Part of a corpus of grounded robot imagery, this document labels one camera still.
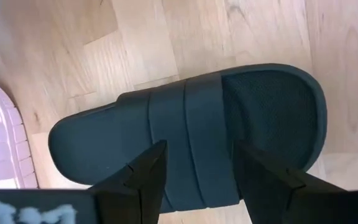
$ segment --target textured footbed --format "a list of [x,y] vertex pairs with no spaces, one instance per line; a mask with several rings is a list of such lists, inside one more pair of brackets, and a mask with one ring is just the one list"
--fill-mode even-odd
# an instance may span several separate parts
[[[228,138],[244,139],[292,166],[308,169],[326,132],[326,106],[318,83],[285,65],[221,73]],[[114,103],[59,121],[49,137],[59,171],[75,182],[95,184],[120,169],[126,161],[114,150],[114,126]]]

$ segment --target pink slide sandal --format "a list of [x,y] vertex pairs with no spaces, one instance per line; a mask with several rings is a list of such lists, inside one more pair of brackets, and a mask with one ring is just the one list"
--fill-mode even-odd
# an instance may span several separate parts
[[37,188],[19,111],[0,89],[0,189]]

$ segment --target dark green slide sandal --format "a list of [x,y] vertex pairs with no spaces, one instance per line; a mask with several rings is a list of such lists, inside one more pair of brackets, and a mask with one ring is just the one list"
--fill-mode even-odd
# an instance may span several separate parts
[[307,170],[326,126],[323,91],[311,75],[289,65],[250,65],[124,93],[59,121],[49,148],[65,177],[95,184],[166,139],[165,213],[239,202],[233,140]]

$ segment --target slide sandal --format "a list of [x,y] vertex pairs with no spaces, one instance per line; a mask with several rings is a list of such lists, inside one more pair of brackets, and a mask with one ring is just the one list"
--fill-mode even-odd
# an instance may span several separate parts
[[37,188],[21,116],[0,89],[0,189]]
[[124,93],[115,103],[62,119],[48,141],[65,177],[95,184],[166,139],[165,213],[239,203],[235,139],[307,170],[321,152],[326,125],[318,82],[295,67],[265,64]]

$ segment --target wooden floor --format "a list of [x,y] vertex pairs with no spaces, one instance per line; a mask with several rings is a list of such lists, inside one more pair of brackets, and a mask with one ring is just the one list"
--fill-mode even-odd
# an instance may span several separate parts
[[[328,102],[312,173],[358,189],[358,1],[0,0],[0,86],[24,119],[39,185],[62,177],[47,147],[61,118],[223,68],[287,63]],[[161,216],[161,223],[250,223],[244,204]]]

